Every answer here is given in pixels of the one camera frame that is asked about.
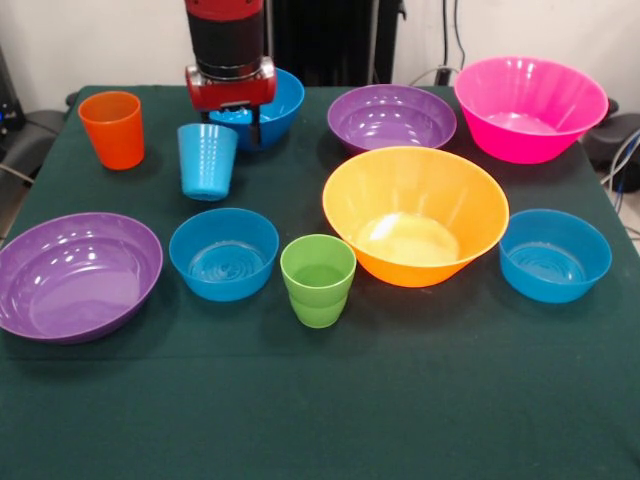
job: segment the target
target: plastic bowl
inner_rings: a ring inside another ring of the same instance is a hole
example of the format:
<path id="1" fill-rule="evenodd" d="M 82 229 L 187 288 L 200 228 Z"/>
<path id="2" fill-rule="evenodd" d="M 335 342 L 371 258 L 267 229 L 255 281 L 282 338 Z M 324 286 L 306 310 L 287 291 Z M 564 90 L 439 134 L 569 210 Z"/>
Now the plastic bowl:
<path id="1" fill-rule="evenodd" d="M 388 147 L 340 165 L 325 215 L 373 276 L 402 287 L 448 279 L 489 251 L 509 222 L 500 185 L 474 163 L 425 147 Z"/>
<path id="2" fill-rule="evenodd" d="M 500 242 L 500 267 L 517 291 L 545 303 L 587 293 L 611 267 L 604 236 L 581 218 L 556 210 L 514 214 Z"/>
<path id="3" fill-rule="evenodd" d="M 58 217 L 0 251 L 0 327 L 29 340 L 73 344 L 124 325 L 162 270 L 162 245 L 130 217 Z"/>
<path id="4" fill-rule="evenodd" d="M 532 57 L 481 60 L 460 72 L 454 89 L 476 144 L 511 163 L 556 158 L 609 108 L 587 75 Z"/>
<path id="5" fill-rule="evenodd" d="M 249 124 L 251 112 L 240 109 L 235 112 L 211 112 L 213 123 L 224 125 L 238 132 L 238 149 L 260 151 L 274 146 L 289 131 L 304 100 L 304 86 L 295 76 L 280 68 L 276 69 L 276 94 L 273 102 L 260 107 L 260 133 L 262 144 L 256 146 L 251 141 Z"/>
<path id="6" fill-rule="evenodd" d="M 376 148 L 438 148 L 456 131 L 456 115 L 440 97 L 403 85 L 369 85 L 338 97 L 329 128 L 351 154 Z"/>
<path id="7" fill-rule="evenodd" d="M 169 242 L 169 256 L 196 295 L 231 302 L 267 283 L 279 242 L 278 231 L 262 215 L 218 208 L 180 225 Z"/>

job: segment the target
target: white wall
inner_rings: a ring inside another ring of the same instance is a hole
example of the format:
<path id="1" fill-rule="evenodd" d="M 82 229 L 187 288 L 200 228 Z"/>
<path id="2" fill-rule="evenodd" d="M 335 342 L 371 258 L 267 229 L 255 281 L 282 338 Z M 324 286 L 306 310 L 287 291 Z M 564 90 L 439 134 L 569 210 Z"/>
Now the white wall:
<path id="1" fill-rule="evenodd" d="M 625 110 L 640 110 L 639 0 L 459 1 L 468 60 L 519 53 L 562 61 L 592 75 Z M 440 0 L 405 2 L 398 83 L 442 60 Z M 63 108 L 87 84 L 181 85 L 193 61 L 184 0 L 0 0 L 0 44 L 27 111 Z"/>
<path id="2" fill-rule="evenodd" d="M 408 19 L 398 26 L 397 83 L 442 62 L 442 2 L 404 1 Z M 449 65 L 458 67 L 453 0 L 448 5 Z M 639 0 L 459 0 L 458 9 L 467 63 L 496 55 L 546 57 L 592 76 L 623 110 L 640 111 Z"/>
<path id="3" fill-rule="evenodd" d="M 184 0 L 0 0 L 0 45 L 26 111 L 88 84 L 184 84 Z"/>

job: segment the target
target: cup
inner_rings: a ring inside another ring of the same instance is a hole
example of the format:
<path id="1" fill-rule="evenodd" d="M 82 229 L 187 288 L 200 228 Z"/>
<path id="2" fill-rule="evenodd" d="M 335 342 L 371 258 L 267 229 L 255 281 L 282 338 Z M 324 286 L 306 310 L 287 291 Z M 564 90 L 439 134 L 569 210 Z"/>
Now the cup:
<path id="1" fill-rule="evenodd" d="M 300 322 L 325 328 L 338 320 L 356 271 L 349 245 L 330 235 L 299 237 L 283 250 L 280 268 Z"/>
<path id="2" fill-rule="evenodd" d="M 144 158 L 140 99 L 128 92 L 92 95 L 78 107 L 100 162 L 111 170 L 127 170 Z"/>
<path id="3" fill-rule="evenodd" d="M 178 129 L 182 192 L 194 200 L 229 194 L 238 134 L 221 125 L 192 123 Z"/>

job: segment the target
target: pink bowl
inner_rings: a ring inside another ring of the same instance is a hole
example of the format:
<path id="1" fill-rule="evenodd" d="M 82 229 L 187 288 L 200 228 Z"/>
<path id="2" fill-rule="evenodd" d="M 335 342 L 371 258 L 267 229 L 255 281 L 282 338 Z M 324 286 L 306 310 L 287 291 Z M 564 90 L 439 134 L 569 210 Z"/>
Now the pink bowl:
<path id="1" fill-rule="evenodd" d="M 532 57 L 476 62 L 460 72 L 454 90 L 478 147 L 511 163 L 556 158 L 609 107 L 587 75 Z"/>

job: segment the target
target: cup rim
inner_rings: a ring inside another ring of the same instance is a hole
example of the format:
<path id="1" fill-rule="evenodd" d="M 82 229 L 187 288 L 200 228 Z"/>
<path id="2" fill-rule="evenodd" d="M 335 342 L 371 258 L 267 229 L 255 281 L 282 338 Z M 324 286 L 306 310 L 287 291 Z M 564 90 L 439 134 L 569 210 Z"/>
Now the cup rim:
<path id="1" fill-rule="evenodd" d="M 129 115 L 127 115 L 125 117 L 122 117 L 122 118 L 119 118 L 117 120 L 107 120 L 107 121 L 104 121 L 104 122 L 88 118 L 85 114 L 82 113 L 82 109 L 83 109 L 83 107 L 86 106 L 87 102 L 89 102 L 91 100 L 95 100 L 98 97 L 104 97 L 104 96 L 107 96 L 107 95 L 114 95 L 114 94 L 122 95 L 122 96 L 129 97 L 129 98 L 133 99 L 135 101 L 135 103 L 136 103 L 136 107 L 133 110 L 133 112 L 131 112 Z M 80 103 L 80 105 L 78 105 L 78 110 L 77 111 L 78 111 L 78 116 L 80 117 L 80 119 L 83 122 L 91 123 L 91 124 L 94 124 L 94 125 L 112 125 L 114 123 L 120 123 L 120 122 L 123 122 L 125 120 L 129 120 L 130 118 L 135 117 L 140 112 L 140 110 L 142 108 L 141 105 L 142 104 L 140 102 L 140 98 L 137 95 L 135 95 L 135 94 L 133 94 L 131 92 L 126 92 L 124 90 L 105 90 L 103 92 L 94 93 L 93 95 L 90 95 L 89 97 L 85 98 L 82 101 L 82 103 Z"/>
<path id="2" fill-rule="evenodd" d="M 185 123 L 184 125 L 180 125 L 178 127 L 178 134 L 180 134 L 180 132 L 183 132 L 185 130 L 190 130 L 193 127 L 203 127 L 203 126 L 209 126 L 211 128 L 222 130 L 222 131 L 224 131 L 226 133 L 230 133 L 236 139 L 236 141 L 238 141 L 238 132 L 236 132 L 231 127 L 227 127 L 226 125 L 220 125 L 218 123 L 202 123 L 202 122 Z"/>
<path id="3" fill-rule="evenodd" d="M 342 245 L 344 247 L 346 247 L 349 252 L 351 253 L 351 259 L 352 259 L 352 266 L 349 269 L 349 273 L 347 275 L 344 276 L 343 279 L 341 279 L 338 282 L 332 283 L 330 285 L 323 285 L 321 287 L 314 287 L 311 285 L 305 285 L 304 283 L 298 282 L 297 280 L 295 280 L 291 275 L 289 275 L 289 273 L 286 271 L 286 269 L 284 268 L 283 265 L 283 258 L 287 252 L 287 250 L 289 249 L 289 247 L 291 247 L 292 245 L 294 245 L 295 243 L 301 242 L 301 241 L 305 241 L 308 240 L 309 238 L 325 238 L 327 240 L 333 241 L 339 245 Z M 356 257 L 356 254 L 353 250 L 353 248 L 351 247 L 351 245 L 349 245 L 347 242 L 345 242 L 344 240 L 342 240 L 339 237 L 336 237 L 334 235 L 327 235 L 324 233 L 312 233 L 309 235 L 302 235 L 300 237 L 295 238 L 294 240 L 292 240 L 291 242 L 289 242 L 289 244 L 284 247 L 284 249 L 282 250 L 282 253 L 280 254 L 280 270 L 282 271 L 282 275 L 285 276 L 287 278 L 287 280 L 289 280 L 291 283 L 299 286 L 299 287 L 303 287 L 303 288 L 308 288 L 311 290 L 326 290 L 328 288 L 334 288 L 337 286 L 340 286 L 342 284 L 344 284 L 345 282 L 348 282 L 351 278 L 353 278 L 356 268 L 358 266 L 358 260 Z"/>

